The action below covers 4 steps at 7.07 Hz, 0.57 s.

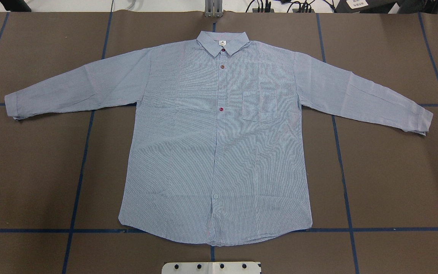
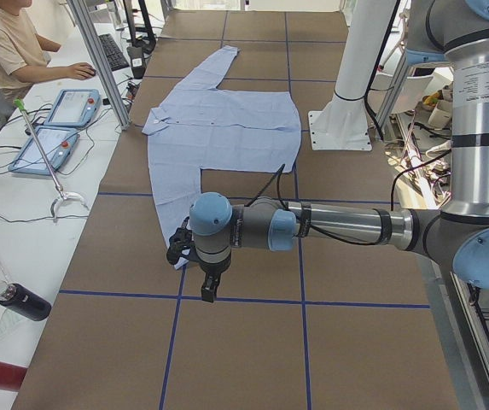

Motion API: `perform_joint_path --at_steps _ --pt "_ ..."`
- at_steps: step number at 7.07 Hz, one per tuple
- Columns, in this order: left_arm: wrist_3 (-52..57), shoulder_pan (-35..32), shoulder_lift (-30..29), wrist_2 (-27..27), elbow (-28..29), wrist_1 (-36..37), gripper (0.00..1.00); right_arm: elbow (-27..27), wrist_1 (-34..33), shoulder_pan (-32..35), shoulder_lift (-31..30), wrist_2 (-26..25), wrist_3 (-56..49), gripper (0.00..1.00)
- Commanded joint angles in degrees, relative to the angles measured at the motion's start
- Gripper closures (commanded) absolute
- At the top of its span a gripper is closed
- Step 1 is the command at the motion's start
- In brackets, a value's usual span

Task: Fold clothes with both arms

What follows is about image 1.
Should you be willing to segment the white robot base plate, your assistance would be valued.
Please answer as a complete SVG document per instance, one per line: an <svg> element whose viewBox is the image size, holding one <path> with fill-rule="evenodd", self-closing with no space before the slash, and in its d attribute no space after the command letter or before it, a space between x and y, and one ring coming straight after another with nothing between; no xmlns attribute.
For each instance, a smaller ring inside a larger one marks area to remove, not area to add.
<svg viewBox="0 0 438 274"><path fill-rule="evenodd" d="M162 274L262 274L260 262L170 262L161 270Z"/></svg>

